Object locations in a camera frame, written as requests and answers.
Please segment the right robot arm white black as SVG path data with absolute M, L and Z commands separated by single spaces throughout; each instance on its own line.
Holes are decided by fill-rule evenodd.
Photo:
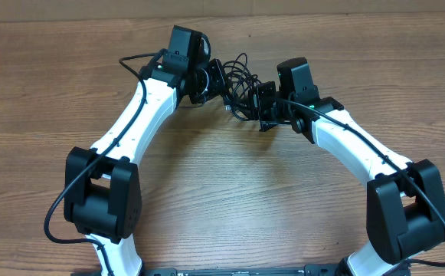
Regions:
M 308 264 L 306 275 L 409 275 L 411 265 L 445 268 L 445 193 L 428 159 L 413 162 L 362 129 L 344 106 L 319 96 L 304 57 L 277 66 L 280 79 L 247 95 L 263 131 L 289 124 L 331 153 L 366 189 L 368 242 L 337 264 Z

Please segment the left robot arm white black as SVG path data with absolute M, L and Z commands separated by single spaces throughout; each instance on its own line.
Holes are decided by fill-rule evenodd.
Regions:
M 133 98 L 119 118 L 90 148 L 73 148 L 66 159 L 65 185 L 57 202 L 64 217 L 83 234 L 100 260 L 98 275 L 140 275 L 142 259 L 133 232 L 142 197 L 139 164 L 163 122 L 184 96 L 201 106 L 222 84 L 211 73 L 211 46 L 200 31 L 174 26 L 169 45 L 146 55 L 148 63 L 133 71 Z

